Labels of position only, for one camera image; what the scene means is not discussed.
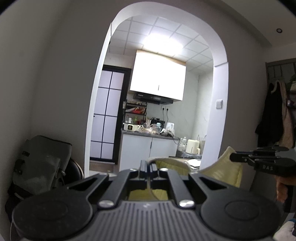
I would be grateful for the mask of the person's right hand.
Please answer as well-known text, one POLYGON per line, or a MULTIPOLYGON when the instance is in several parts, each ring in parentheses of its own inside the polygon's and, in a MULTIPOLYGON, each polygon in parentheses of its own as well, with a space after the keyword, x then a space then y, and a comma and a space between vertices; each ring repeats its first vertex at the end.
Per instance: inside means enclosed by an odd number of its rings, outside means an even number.
POLYGON ((275 176, 276 180, 276 198, 281 203, 284 203, 287 199, 287 187, 292 185, 295 186, 295 177, 284 178, 280 176, 275 176))

